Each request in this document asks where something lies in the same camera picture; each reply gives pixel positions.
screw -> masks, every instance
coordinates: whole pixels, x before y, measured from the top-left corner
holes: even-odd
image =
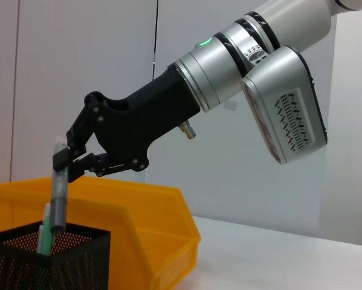
[[[190,125],[189,121],[185,121],[179,125],[179,128],[182,132],[184,132],[189,140],[194,139],[196,137],[195,131]]]

white table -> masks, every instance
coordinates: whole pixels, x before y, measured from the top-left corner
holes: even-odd
[[[362,246],[195,221],[198,264],[177,290],[362,290]]]

black pen holder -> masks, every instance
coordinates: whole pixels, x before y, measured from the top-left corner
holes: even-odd
[[[107,290],[109,231],[67,224],[51,256],[38,254],[42,222],[0,232],[0,290]]]

